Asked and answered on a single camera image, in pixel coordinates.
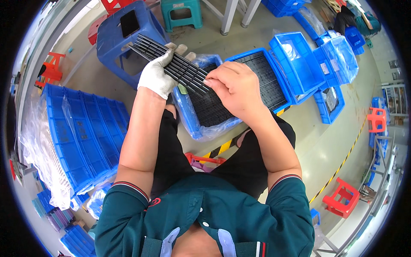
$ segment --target red plastic stool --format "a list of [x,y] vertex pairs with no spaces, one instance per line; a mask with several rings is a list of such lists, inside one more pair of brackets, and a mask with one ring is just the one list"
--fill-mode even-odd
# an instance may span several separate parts
[[93,22],[93,24],[91,24],[90,28],[88,29],[87,38],[88,41],[90,41],[91,45],[94,45],[97,42],[97,32],[99,30],[99,26],[105,19],[107,19],[108,16],[108,14],[101,16],[95,22]]
[[112,0],[111,2],[109,2],[109,0],[101,0],[103,6],[106,9],[109,16],[111,16],[116,11],[120,10],[121,8],[123,8],[123,7],[125,7],[129,4],[131,4],[134,1],[136,1],[136,0]]
[[44,62],[46,70],[43,72],[42,76],[45,77],[44,83],[37,81],[36,85],[44,87],[46,83],[52,84],[54,81],[60,81],[63,73],[58,71],[58,65],[60,63],[60,57],[66,57],[65,54],[49,52],[48,55],[53,56],[51,62]]
[[[346,219],[350,216],[351,212],[357,205],[358,200],[360,199],[360,193],[339,177],[337,178],[337,182],[339,183],[337,190],[332,196],[324,196],[323,203],[327,205],[326,210]],[[338,200],[334,200],[338,194],[340,195],[340,198]],[[343,199],[347,199],[350,202],[345,205],[345,200],[344,203],[342,203]]]
[[367,120],[371,121],[371,129],[369,132],[383,132],[387,126],[387,116],[386,111],[380,108],[369,108],[372,112],[368,114]]
[[206,158],[206,157],[199,157],[195,156],[192,153],[185,153],[185,157],[187,157],[188,162],[191,162],[191,159],[194,159],[199,162],[211,162],[211,163],[216,163],[217,165],[223,164],[225,161],[227,161],[224,158],[218,158],[218,159],[213,159],[213,158]]

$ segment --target green polo shirt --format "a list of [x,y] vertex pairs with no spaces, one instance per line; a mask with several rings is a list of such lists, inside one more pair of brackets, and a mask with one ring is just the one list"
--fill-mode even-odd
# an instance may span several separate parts
[[151,203],[137,186],[114,183],[96,226],[96,254],[170,257],[175,239],[196,220],[224,257],[310,256],[314,246],[308,199],[298,176],[279,179],[261,204],[223,179],[198,174]]

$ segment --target teal plastic stool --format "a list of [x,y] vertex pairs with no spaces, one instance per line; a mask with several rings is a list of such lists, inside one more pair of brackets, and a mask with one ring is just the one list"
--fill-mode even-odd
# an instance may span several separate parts
[[[189,9],[191,17],[173,20],[172,11],[179,9]],[[194,28],[203,26],[201,17],[200,0],[161,0],[161,12],[163,13],[164,24],[167,32],[173,32],[173,27],[194,25]]]

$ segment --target black shorts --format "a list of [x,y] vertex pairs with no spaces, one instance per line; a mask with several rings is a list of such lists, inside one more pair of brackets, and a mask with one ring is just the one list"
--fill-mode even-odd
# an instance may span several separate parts
[[[284,120],[272,116],[295,148],[296,135],[293,128]],[[154,181],[151,189],[151,199],[161,195],[166,189],[182,178],[198,174],[190,166],[185,157],[181,143],[177,137],[178,122],[171,112],[164,110],[160,124],[158,156],[154,170]],[[268,172],[264,166],[260,146],[256,135],[249,131],[241,147],[225,163],[215,168],[210,176],[220,177],[239,191],[245,192],[255,199],[267,188]]]

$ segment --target sleeve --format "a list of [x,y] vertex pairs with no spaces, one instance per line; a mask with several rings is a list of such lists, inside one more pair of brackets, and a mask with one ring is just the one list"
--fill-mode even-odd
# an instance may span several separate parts
[[277,220],[276,231],[282,231],[289,248],[289,256],[310,256],[314,247],[312,225],[305,186],[297,175],[286,175],[277,180],[268,192],[266,204]]
[[139,187],[125,181],[114,183],[96,226],[97,256],[138,256],[147,207],[148,197]]

